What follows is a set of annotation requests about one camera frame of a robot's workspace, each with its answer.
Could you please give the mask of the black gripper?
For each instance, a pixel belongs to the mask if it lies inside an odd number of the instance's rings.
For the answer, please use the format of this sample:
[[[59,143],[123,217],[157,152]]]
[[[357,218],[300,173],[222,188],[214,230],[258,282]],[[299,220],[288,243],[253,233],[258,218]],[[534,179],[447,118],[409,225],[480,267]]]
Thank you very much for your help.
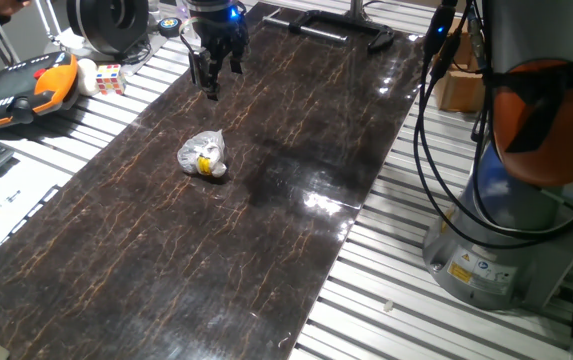
[[[189,51],[192,82],[207,96],[217,101],[221,56],[230,56],[232,73],[242,74],[242,60],[249,43],[243,3],[186,3],[193,27],[201,39],[198,49]]]

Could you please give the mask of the person's hand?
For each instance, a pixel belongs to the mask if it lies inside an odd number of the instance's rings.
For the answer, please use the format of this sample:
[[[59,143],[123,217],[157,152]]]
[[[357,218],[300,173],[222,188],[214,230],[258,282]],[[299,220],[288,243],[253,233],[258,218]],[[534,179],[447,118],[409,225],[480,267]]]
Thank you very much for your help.
[[[12,17],[30,5],[30,0],[0,0],[0,16]]]

